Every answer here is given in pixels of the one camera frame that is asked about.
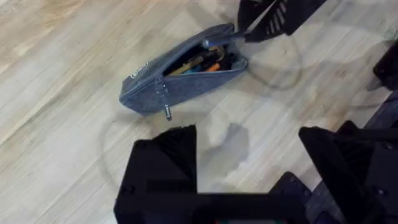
black mechanical part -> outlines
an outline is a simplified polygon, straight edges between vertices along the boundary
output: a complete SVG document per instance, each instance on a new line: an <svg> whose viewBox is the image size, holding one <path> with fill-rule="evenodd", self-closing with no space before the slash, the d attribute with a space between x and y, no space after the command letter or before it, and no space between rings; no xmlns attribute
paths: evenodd
<svg viewBox="0 0 398 224"><path fill-rule="evenodd" d="M285 220L309 224L294 194L199 194L195 126L136 141L114 214L119 224L214 224L217 220Z"/></svg>
<svg viewBox="0 0 398 224"><path fill-rule="evenodd" d="M326 0L241 0L238 12L240 33L246 42L262 42L278 35L292 35ZM249 26L265 12L259 23Z"/></svg>
<svg viewBox="0 0 398 224"><path fill-rule="evenodd" d="M373 73L389 90L398 90L398 40L373 68Z"/></svg>
<svg viewBox="0 0 398 224"><path fill-rule="evenodd" d="M337 133L302 128L299 136L347 223L397 221L391 171L398 168L398 129L359 129L347 121Z"/></svg>

